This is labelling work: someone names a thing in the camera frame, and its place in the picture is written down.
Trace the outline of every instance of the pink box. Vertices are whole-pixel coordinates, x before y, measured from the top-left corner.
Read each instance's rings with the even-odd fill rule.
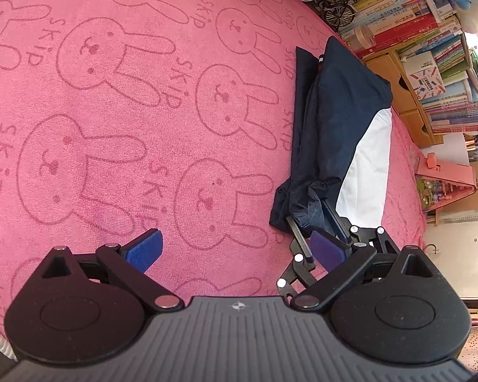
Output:
[[[476,192],[473,167],[438,161],[434,153],[419,160],[416,184],[422,200],[423,212],[441,208]],[[441,192],[430,192],[432,188],[428,185],[442,186]]]

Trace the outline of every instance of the wooden drawer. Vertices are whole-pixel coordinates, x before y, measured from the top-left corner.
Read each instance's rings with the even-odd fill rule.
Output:
[[[427,133],[425,122],[419,113],[419,110],[407,112],[400,115],[400,119],[405,124],[413,142],[420,148],[427,148],[434,145],[432,137]]]
[[[399,114],[417,109],[407,84],[402,77],[399,68],[388,54],[367,61],[366,66],[376,75],[386,79],[391,84],[393,93],[393,107]]]

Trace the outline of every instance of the metal rod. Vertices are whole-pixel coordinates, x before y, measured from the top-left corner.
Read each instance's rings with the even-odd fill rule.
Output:
[[[299,247],[301,247],[301,250],[306,257],[307,260],[313,261],[314,257],[311,253],[310,247],[308,247],[308,244],[306,243],[306,240],[303,237],[303,234],[301,234],[301,230],[299,229],[298,225],[294,221],[294,219],[289,215],[287,218],[287,223],[288,226],[291,228],[292,233],[294,234],[294,237],[296,238]]]

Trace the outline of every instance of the metal rivet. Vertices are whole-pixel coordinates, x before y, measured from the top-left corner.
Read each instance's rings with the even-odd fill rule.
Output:
[[[154,303],[161,308],[173,308],[179,305],[180,299],[173,294],[164,294],[163,296],[156,297]]]
[[[311,295],[298,296],[294,300],[294,304],[299,308],[313,308],[319,305],[319,299]]]

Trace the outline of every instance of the pink bedsheet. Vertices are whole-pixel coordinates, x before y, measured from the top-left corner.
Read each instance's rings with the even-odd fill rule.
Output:
[[[184,298],[267,295],[290,238],[296,46],[332,32],[298,0],[0,0],[0,328],[55,245],[91,252],[149,227],[149,276]],[[397,117],[384,226],[424,224]]]

